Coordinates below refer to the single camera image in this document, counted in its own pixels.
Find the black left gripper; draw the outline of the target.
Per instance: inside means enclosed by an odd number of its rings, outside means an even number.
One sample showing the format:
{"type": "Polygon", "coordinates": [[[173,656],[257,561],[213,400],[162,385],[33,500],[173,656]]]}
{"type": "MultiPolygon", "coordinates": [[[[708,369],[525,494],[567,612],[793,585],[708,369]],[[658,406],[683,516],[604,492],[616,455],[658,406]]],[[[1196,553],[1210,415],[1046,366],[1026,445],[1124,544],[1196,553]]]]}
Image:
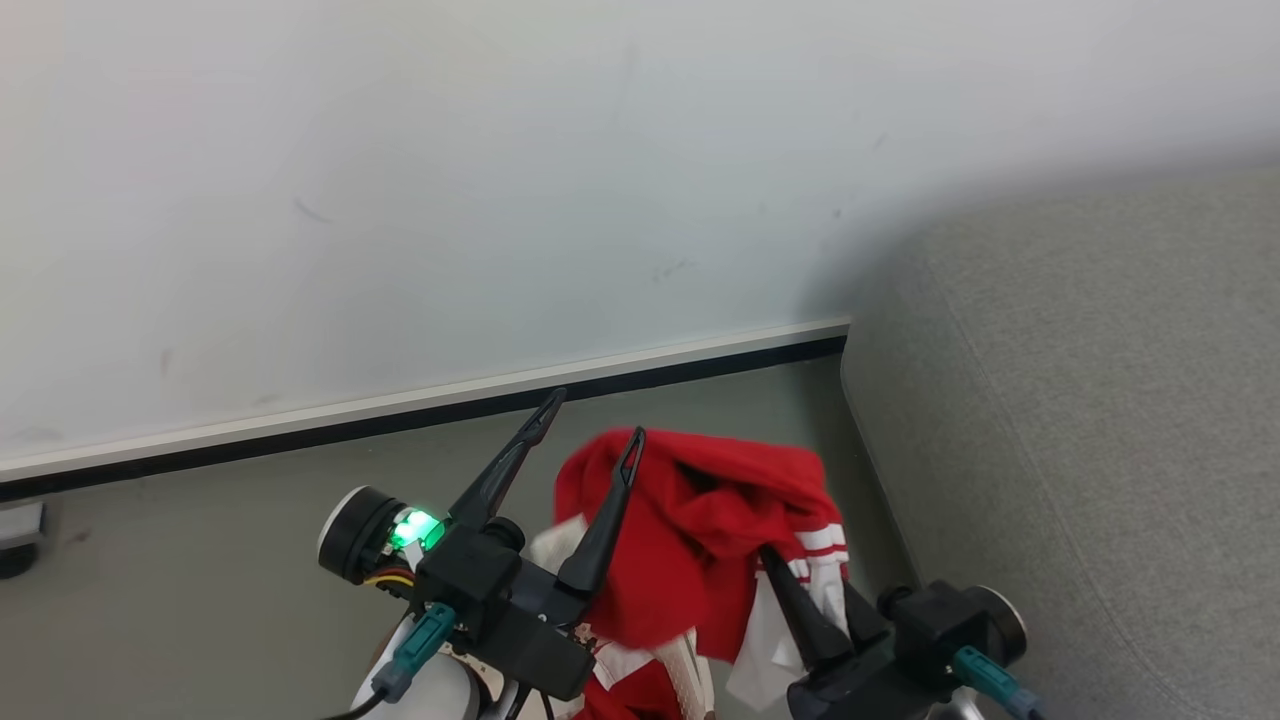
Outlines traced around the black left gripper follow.
{"type": "Polygon", "coordinates": [[[521,557],[524,534],[498,511],[566,398],[566,388],[554,389],[442,520],[358,487],[325,521],[319,564],[353,584],[399,585],[408,605],[410,633],[372,679],[379,700],[401,700],[412,675],[444,643],[499,671],[516,700],[540,691],[568,701],[586,688],[595,661],[572,633],[605,584],[646,432],[634,429],[595,519],[573,553],[548,571],[521,557]],[[401,585],[404,579],[411,587],[401,585]]]}

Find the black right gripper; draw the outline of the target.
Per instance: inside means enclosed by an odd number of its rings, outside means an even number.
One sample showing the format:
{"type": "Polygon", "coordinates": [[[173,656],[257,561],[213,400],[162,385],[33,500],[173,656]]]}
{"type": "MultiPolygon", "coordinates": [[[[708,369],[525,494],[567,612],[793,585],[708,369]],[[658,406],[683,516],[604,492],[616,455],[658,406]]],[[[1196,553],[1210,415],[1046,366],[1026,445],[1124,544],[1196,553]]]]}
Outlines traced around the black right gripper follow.
{"type": "Polygon", "coordinates": [[[899,587],[874,606],[845,580],[847,635],[768,544],[762,565],[805,671],[788,687],[791,717],[979,719],[979,697],[1030,716],[1030,691],[1009,671],[1027,652],[1025,624],[1000,593],[899,587]]]}

